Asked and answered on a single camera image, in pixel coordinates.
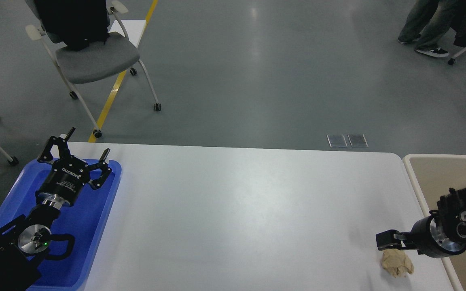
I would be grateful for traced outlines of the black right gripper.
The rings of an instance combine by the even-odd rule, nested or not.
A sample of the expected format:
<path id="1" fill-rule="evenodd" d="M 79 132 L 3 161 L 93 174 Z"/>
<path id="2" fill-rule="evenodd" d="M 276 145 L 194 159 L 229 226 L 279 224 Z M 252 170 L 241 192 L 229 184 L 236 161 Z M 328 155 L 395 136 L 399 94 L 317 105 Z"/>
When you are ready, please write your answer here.
<path id="1" fill-rule="evenodd" d="M 429 216 L 414 223 L 410 233 L 387 230 L 375 235 L 377 249 L 412 250 L 431 258 L 444 258 L 460 255 L 466 251 L 466 242 L 456 242 L 446 236 L 437 217 Z"/>

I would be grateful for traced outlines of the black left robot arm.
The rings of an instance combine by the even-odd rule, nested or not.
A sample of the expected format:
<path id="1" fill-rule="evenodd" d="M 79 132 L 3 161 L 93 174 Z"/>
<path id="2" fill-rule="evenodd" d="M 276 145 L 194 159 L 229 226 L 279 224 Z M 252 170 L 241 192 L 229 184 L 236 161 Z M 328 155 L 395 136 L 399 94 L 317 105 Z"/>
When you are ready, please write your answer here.
<path id="1" fill-rule="evenodd" d="M 103 151 L 94 164 L 71 154 L 65 136 L 51 136 L 37 162 L 50 171 L 34 192 L 36 205 L 28 215 L 21 214 L 0 227 L 0 291 L 24 291 L 42 276 L 39 267 L 45 260 L 67 259 L 76 245 L 76 236 L 54 233 L 63 207 L 75 205 L 85 186 L 100 189 L 112 173 Z"/>

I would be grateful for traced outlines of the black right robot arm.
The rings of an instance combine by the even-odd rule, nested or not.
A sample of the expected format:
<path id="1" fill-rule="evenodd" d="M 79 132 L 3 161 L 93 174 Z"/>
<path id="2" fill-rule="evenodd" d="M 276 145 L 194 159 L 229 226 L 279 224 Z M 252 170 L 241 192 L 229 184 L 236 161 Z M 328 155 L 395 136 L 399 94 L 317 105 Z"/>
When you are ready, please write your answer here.
<path id="1" fill-rule="evenodd" d="M 466 188 L 450 188 L 438 208 L 414 223 L 408 232 L 387 230 L 376 235 L 378 250 L 416 250 L 420 255 L 444 258 L 466 251 Z"/>

